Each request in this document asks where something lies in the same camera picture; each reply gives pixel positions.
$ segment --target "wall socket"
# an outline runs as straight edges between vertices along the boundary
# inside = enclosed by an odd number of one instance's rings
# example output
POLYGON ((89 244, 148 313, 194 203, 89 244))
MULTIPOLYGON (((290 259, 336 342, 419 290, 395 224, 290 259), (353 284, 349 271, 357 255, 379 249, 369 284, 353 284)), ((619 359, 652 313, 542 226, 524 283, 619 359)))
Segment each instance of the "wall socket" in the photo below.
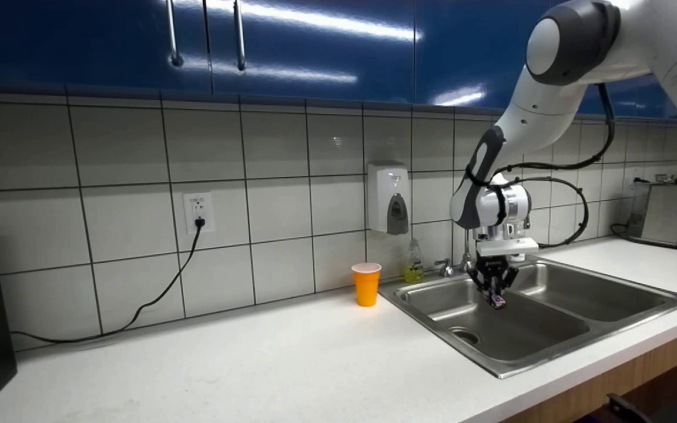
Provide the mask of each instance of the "wall socket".
POLYGON ((204 218, 204 226, 201 232, 214 232, 214 195, 211 194, 183 195, 183 211, 187 211, 188 235, 196 235, 197 218, 204 218))

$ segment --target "stainless steel sink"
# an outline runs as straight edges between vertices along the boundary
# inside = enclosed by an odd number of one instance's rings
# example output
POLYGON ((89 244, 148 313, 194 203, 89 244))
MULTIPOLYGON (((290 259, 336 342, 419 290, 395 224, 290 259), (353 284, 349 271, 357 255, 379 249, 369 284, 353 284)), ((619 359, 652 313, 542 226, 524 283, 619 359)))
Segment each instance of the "stainless steel sink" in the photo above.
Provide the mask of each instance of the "stainless steel sink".
POLYGON ((677 293, 538 262, 493 311, 465 278, 384 286, 382 293, 498 378, 677 308, 677 293))

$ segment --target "cabinet door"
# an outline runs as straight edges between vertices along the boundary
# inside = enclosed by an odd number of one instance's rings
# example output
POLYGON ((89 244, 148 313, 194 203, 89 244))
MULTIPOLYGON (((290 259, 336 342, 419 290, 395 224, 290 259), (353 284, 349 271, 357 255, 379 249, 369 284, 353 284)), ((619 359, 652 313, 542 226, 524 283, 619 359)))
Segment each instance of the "cabinet door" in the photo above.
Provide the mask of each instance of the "cabinet door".
POLYGON ((557 2, 422 2, 417 103, 503 110, 524 67, 532 29, 557 2))
POLYGON ((209 0, 208 8, 217 94, 412 102, 413 0, 209 0))
POLYGON ((203 0, 0 0, 0 90, 208 93, 203 0))

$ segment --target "paper cup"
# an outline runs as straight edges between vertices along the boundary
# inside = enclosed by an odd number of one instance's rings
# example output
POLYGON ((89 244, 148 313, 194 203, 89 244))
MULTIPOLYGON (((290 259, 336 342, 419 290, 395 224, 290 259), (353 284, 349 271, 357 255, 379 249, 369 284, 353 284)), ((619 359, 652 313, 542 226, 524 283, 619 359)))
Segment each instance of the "paper cup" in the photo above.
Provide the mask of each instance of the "paper cup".
POLYGON ((357 303, 362 308, 377 305, 382 271, 384 271, 384 266, 379 266, 379 264, 356 264, 353 266, 356 293, 357 293, 357 303))

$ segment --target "cabinet handle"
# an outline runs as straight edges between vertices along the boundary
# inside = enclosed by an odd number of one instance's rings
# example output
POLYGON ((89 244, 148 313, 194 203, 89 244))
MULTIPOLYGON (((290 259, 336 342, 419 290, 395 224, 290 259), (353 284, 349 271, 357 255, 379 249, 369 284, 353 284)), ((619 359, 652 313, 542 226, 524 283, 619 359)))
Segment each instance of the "cabinet handle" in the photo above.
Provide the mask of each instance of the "cabinet handle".
POLYGON ((169 47, 172 47, 169 60, 172 60, 172 67, 180 69, 183 63, 183 60, 182 60, 180 46, 177 46, 175 0, 168 0, 168 18, 169 18, 169 47))
POLYGON ((237 69, 245 71, 247 50, 245 50, 245 18, 243 18, 241 0, 235 0, 235 24, 237 24, 237 41, 241 41, 237 69))

